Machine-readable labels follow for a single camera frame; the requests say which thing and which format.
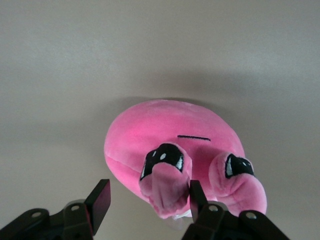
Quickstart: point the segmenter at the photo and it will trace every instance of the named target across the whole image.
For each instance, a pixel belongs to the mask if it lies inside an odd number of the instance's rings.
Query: stuffed animal
[[[114,176],[160,218],[191,217],[190,180],[235,216],[266,213],[264,188],[237,134],[202,106],[162,99],[132,106],[111,124],[104,155]]]

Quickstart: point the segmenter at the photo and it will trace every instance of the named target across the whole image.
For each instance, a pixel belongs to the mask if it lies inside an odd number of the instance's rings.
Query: pink plush toy
[[[190,180],[233,215],[266,213],[264,188],[237,134],[202,106],[174,100],[132,106],[111,124],[104,155],[115,177],[163,219],[191,217]]]

